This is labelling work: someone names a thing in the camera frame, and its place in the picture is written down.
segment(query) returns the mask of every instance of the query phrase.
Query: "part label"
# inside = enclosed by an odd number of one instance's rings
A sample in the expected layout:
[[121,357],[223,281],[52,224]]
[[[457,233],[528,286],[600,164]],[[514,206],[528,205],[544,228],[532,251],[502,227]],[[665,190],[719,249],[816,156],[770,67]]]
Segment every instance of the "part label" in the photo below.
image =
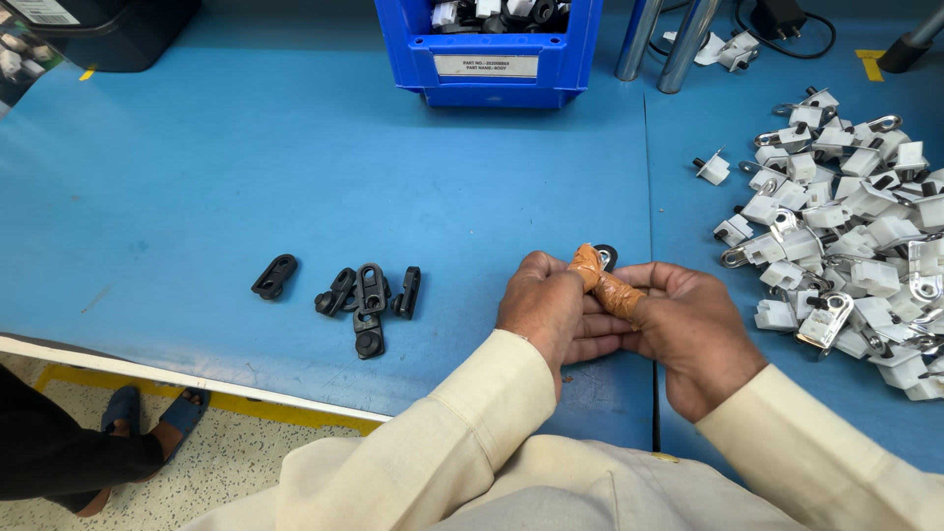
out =
[[537,77],[537,56],[432,56],[440,76]]
[[79,24],[72,13],[56,0],[8,0],[23,15],[35,24],[71,25]]

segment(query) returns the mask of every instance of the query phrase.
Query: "black container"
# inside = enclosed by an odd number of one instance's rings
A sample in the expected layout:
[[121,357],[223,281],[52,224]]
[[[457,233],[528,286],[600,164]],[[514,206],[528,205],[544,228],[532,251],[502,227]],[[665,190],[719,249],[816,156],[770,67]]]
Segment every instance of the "black container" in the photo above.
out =
[[[15,0],[0,0],[0,5],[7,5],[30,32],[76,65],[102,72],[150,68],[200,7],[200,0],[61,0],[68,14],[83,24],[117,14],[97,26],[51,26],[31,22],[10,1]],[[78,4],[87,6],[80,9]]]

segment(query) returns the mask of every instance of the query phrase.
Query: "beige kurta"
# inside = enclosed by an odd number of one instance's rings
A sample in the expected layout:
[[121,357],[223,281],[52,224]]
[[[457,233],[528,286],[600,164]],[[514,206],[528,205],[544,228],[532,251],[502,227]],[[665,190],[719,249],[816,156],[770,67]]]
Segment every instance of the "beige kurta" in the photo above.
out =
[[303,446],[278,487],[183,529],[944,529],[944,476],[890,454],[773,366],[697,426],[757,496],[697,461],[529,437],[555,405],[537,350],[495,331],[369,437]]

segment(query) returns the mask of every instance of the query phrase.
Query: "yellow tape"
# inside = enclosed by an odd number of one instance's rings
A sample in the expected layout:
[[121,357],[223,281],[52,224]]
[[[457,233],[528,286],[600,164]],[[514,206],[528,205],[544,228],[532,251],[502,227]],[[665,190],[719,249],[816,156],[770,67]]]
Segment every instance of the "yellow tape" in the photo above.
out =
[[884,50],[855,50],[855,56],[861,59],[863,66],[866,67],[866,76],[869,81],[885,81],[882,70],[879,69],[879,63],[876,62],[884,54]]
[[[33,388],[42,392],[51,380],[59,380],[70,384],[88,385],[91,387],[104,387],[105,389],[117,389],[125,385],[135,385],[141,390],[142,394],[158,395],[168,398],[174,398],[180,394],[180,387],[175,385],[157,385],[153,381],[145,380],[144,378],[99,372],[86,368],[66,367],[63,365],[46,366]],[[353,428],[360,431],[362,437],[366,437],[380,426],[380,422],[373,420],[354,419],[343,415],[311,411],[311,409],[302,409],[300,407],[292,407],[279,403],[252,402],[244,397],[237,397],[217,391],[213,391],[210,396],[210,406],[232,411],[233,413],[256,417],[258,419],[275,420],[276,422],[309,426],[311,428],[344,426],[345,428]]]

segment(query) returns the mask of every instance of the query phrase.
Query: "blue workbench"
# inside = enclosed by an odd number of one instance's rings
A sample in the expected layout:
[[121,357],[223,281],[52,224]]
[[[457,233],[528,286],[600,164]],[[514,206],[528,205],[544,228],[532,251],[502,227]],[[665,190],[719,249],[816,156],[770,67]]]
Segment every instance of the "blue workbench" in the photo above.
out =
[[[354,4],[371,7],[209,4],[145,72],[43,77],[0,122],[0,333],[393,416],[489,334],[528,252],[650,259],[641,84],[604,56],[562,111],[431,109],[394,87],[372,3]],[[261,300],[250,286],[286,252],[298,271]],[[408,266],[423,282],[363,361],[351,314],[312,299],[365,262],[395,294]],[[565,376],[543,432],[651,447],[650,361]]]
[[[753,161],[754,136],[786,127],[786,119],[771,114],[770,109],[779,103],[799,103],[810,85],[820,90],[829,87],[840,102],[839,115],[853,123],[899,114],[904,119],[902,130],[913,140],[924,141],[933,169],[944,165],[941,52],[929,52],[906,75],[884,74],[884,82],[868,81],[862,61],[854,53],[858,49],[886,49],[936,3],[924,2],[905,7],[905,11],[900,4],[893,8],[870,4],[858,4],[856,9],[839,2],[809,7],[826,15],[838,28],[833,51],[820,60],[794,60],[762,48],[748,71],[728,74],[717,65],[693,68],[682,91],[666,95],[655,88],[662,60],[647,58],[652,255],[655,260],[718,276],[728,285],[751,339],[772,363],[891,452],[923,470],[941,473],[944,455],[927,449],[944,435],[944,404],[909,401],[903,391],[885,385],[879,371],[865,360],[834,351],[823,363],[816,363],[817,349],[796,344],[789,334],[757,330],[755,306],[769,297],[767,286],[758,280],[762,270],[750,265],[723,268],[718,257],[725,247],[712,237],[712,229],[733,215],[733,206],[746,204],[753,196],[747,185],[751,176],[736,165],[742,160]],[[729,7],[722,8],[712,25],[719,35],[726,36],[736,27]],[[745,9],[745,20],[748,12]],[[677,28],[678,18],[666,16],[656,33]],[[816,51],[826,43],[825,28],[816,21],[810,21],[802,33],[805,48],[797,49],[799,53]],[[732,173],[715,187],[695,177],[691,161],[696,157],[707,160],[722,145],[727,145],[722,157],[732,163]],[[763,231],[755,227],[755,235]],[[665,389],[661,370],[660,388]],[[736,477],[692,425],[672,411],[664,392],[660,397],[663,451],[707,462]]]

